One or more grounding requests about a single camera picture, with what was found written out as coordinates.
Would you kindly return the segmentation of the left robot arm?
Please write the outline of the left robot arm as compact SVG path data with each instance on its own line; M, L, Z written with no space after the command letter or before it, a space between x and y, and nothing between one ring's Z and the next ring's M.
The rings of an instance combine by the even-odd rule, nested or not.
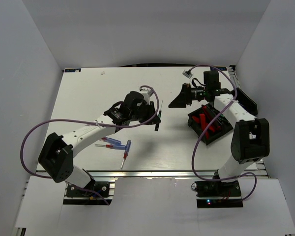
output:
M152 88L142 86L139 91L129 92L122 102L106 110L93 124L63 135L51 133L46 138L38 163L54 182L66 182L76 187L83 196L91 195L95 180L87 171L74 165L74 158L105 136L129 128L132 122L146 125L158 123L158 106L150 99L154 94Z

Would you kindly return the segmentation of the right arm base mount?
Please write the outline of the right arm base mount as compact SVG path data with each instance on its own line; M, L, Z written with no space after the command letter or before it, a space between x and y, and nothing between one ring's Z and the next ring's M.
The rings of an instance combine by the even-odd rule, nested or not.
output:
M196 181L191 184L196 193L197 208L242 208L239 182Z

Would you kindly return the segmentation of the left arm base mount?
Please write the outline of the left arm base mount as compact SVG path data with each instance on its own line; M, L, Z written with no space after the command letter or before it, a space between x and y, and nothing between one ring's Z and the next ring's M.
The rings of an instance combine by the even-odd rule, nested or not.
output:
M63 204L79 206L107 206L113 200L115 184L109 181L97 181L90 190L82 190L67 185Z

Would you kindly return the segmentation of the green black precision screwdriver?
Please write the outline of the green black precision screwdriver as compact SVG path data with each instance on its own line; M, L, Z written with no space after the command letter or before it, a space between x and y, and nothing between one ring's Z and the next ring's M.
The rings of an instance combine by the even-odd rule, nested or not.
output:
M160 105L160 109L159 109L159 112L158 112L158 118L161 119L161 114L162 114L162 105L163 105L163 101L161 102L161 105ZM158 131L159 130L159 126L160 126L160 123L161 121L155 125L155 129L154 131Z

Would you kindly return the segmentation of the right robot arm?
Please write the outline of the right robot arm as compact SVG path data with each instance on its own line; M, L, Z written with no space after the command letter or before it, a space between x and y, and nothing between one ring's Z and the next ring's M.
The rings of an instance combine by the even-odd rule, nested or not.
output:
M270 151L269 122L257 118L257 105L236 86L233 90L222 88L219 76L225 72L211 67L204 72L204 82L195 85L196 79L182 85L178 96L168 105L169 108L186 108L193 101L207 101L198 112L198 119L191 126L198 131L199 141L212 143L226 133L226 122L233 129L231 156L217 170L212 179L213 192L224 196L230 190L229 182L243 176L243 171L252 163L267 157Z

